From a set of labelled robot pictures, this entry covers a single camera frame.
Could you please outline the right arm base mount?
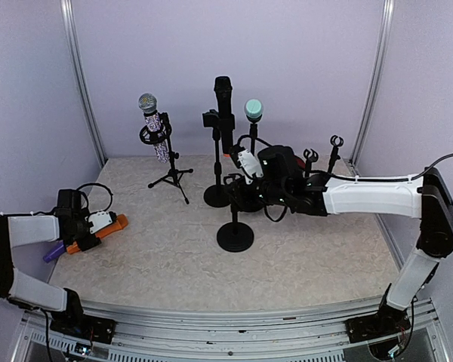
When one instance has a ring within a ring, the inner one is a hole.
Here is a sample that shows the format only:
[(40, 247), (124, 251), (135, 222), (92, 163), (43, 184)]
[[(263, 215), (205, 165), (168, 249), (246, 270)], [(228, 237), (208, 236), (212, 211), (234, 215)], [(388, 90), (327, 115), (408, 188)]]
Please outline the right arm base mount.
[(391, 307), (379, 309), (374, 314), (349, 318), (344, 323), (350, 343), (390, 336), (411, 328), (407, 312)]

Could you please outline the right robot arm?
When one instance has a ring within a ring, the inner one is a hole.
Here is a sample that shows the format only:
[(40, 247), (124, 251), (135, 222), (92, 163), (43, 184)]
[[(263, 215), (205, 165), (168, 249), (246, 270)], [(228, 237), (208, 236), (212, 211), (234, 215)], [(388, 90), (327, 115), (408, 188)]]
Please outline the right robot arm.
[(434, 166), (404, 177), (360, 178), (311, 171), (312, 158), (300, 160), (289, 146), (269, 146), (252, 155), (235, 145), (230, 156), (242, 171), (225, 186), (234, 216), (253, 206), (276, 205), (284, 213), (308, 216), (372, 213), (421, 221), (418, 240), (371, 318), (377, 334), (399, 324), (416, 293), (453, 252), (453, 200)]

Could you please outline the black tall round-base stand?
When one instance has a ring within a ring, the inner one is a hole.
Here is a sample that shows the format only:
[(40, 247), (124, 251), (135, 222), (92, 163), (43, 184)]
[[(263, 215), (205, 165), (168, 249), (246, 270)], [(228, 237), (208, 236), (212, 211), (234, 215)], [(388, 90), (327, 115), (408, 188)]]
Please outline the black tall round-base stand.
[(205, 203), (210, 207), (226, 207), (230, 204), (230, 200), (221, 181), (220, 143), (222, 143), (222, 153), (228, 154), (230, 148), (233, 146), (235, 116), (233, 114), (221, 115), (218, 111), (210, 109), (208, 112), (202, 114), (202, 120), (204, 127), (212, 128), (212, 139), (215, 149), (215, 184), (205, 190), (203, 198)]

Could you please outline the teal head microphone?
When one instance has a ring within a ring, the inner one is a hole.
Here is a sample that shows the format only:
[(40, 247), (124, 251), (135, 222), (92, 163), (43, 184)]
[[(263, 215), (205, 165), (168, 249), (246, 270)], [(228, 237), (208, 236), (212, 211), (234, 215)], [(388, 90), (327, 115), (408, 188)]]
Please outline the teal head microphone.
[(252, 123), (258, 123), (263, 116), (263, 103), (258, 99), (249, 99), (244, 105), (246, 118)]

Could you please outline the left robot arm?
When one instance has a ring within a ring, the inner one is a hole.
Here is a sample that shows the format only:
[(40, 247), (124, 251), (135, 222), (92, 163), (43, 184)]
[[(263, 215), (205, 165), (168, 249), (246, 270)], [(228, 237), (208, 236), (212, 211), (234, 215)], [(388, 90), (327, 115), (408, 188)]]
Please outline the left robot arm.
[(91, 238), (88, 202), (83, 191), (61, 189), (49, 212), (0, 213), (0, 299), (25, 310), (42, 310), (74, 335), (85, 334), (91, 320), (76, 291), (48, 283), (45, 267), (32, 252), (47, 243)]

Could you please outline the black short stand orange mic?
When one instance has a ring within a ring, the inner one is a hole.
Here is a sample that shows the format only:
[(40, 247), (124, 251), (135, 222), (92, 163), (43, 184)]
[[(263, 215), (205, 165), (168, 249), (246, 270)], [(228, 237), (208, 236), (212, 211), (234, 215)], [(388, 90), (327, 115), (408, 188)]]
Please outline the black short stand orange mic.
[(229, 253), (241, 253), (254, 242), (254, 232), (245, 223), (239, 221), (239, 213), (245, 210), (245, 197), (242, 187), (246, 185), (244, 176), (231, 173), (223, 178), (224, 189), (230, 201), (232, 219), (217, 231), (217, 243)]

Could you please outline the black microphone orange end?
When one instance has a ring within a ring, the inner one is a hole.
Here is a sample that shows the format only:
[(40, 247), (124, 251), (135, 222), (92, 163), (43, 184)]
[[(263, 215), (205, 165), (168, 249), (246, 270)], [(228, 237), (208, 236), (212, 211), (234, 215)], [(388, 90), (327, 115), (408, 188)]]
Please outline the black microphone orange end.
[(222, 141), (223, 153), (229, 154), (233, 147), (233, 131), (235, 130), (235, 116), (232, 113), (232, 91), (230, 78), (222, 75), (214, 81), (214, 92), (217, 98), (218, 127)]

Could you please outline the purple microphone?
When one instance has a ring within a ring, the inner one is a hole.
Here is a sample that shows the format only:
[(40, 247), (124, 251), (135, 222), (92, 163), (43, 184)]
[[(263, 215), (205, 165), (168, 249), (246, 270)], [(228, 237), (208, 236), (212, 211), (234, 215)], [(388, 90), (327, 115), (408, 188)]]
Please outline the purple microphone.
[(45, 263), (50, 263), (58, 258), (60, 258), (66, 252), (66, 247), (64, 246), (63, 242), (58, 242), (55, 246), (53, 246), (43, 257), (42, 260)]

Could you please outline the black short stand purple mic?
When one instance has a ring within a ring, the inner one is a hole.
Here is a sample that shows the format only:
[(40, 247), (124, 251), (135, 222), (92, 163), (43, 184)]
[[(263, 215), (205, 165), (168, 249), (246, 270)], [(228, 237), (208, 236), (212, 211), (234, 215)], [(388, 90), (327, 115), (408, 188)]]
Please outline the black short stand purple mic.
[(304, 177), (308, 179), (311, 176), (313, 164), (319, 160), (319, 154), (314, 149), (305, 149), (304, 158)]

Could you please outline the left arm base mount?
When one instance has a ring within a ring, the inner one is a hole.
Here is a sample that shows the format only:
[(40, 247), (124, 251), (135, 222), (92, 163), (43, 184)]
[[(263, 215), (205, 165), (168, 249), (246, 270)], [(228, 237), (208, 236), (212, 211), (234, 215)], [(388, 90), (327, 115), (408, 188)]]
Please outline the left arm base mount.
[(51, 329), (67, 336), (110, 345), (116, 329), (116, 321), (68, 311), (51, 312)]

